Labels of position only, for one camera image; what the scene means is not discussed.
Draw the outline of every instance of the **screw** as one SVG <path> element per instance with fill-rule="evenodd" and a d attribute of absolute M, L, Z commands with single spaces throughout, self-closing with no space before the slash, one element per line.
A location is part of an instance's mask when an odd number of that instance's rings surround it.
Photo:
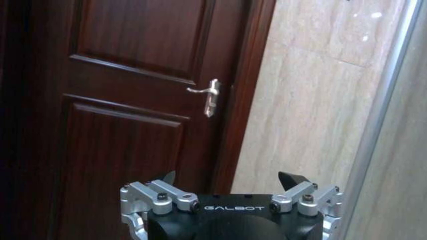
<path fill-rule="evenodd" d="M 278 212 L 280 212 L 280 206 L 276 203 L 270 203 L 268 205 L 270 211 L 275 214 Z"/>
<path fill-rule="evenodd" d="M 197 201 L 195 201 L 191 206 L 189 206 L 189 210 L 195 213 L 200 210 L 200 203 Z"/>
<path fill-rule="evenodd" d="M 312 203 L 315 201 L 314 195 L 306 194 L 302 196 L 302 200 L 307 203 Z"/>
<path fill-rule="evenodd" d="M 159 201 L 168 200 L 168 194 L 165 192 L 159 192 L 157 193 L 157 200 Z"/>

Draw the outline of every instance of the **door lock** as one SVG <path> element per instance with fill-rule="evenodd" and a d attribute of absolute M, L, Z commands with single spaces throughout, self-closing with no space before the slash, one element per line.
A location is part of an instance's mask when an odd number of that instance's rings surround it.
<path fill-rule="evenodd" d="M 215 114 L 216 104 L 219 100 L 220 95 L 220 81 L 217 79 L 211 80 L 209 86 L 207 89 L 203 90 L 195 90 L 189 87 L 187 88 L 187 91 L 193 94 L 204 94 L 207 93 L 205 98 L 205 105 L 204 105 L 204 115 L 209 118 Z"/>

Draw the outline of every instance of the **door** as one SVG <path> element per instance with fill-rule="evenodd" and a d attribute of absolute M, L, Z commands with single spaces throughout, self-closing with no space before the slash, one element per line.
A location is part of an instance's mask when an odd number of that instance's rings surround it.
<path fill-rule="evenodd" d="M 119 188 L 171 170 L 180 188 L 209 190 L 249 6 L 32 1 L 21 239 L 128 239 Z M 208 117 L 207 94 L 187 88 L 205 89 L 213 79 L 221 85 Z"/>

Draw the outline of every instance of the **door panel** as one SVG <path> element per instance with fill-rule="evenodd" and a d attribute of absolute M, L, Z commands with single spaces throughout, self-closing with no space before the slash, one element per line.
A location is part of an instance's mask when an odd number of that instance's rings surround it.
<path fill-rule="evenodd" d="M 77 1 L 73 57 L 85 56 L 117 67 L 191 79 L 203 54 L 213 2 Z"/>
<path fill-rule="evenodd" d="M 59 239 L 120 239 L 117 189 L 176 169 L 188 119 L 76 97 L 64 102 Z"/>

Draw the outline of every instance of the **lever handle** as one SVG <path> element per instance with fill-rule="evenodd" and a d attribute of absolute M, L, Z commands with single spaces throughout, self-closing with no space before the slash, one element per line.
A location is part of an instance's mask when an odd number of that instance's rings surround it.
<path fill-rule="evenodd" d="M 204 94 L 207 93 L 205 105 L 204 105 L 204 115 L 209 118 L 215 114 L 216 103 L 220 95 L 220 81 L 217 79 L 211 80 L 209 86 L 207 89 L 196 90 L 192 88 L 187 88 L 187 91 L 193 94 Z"/>

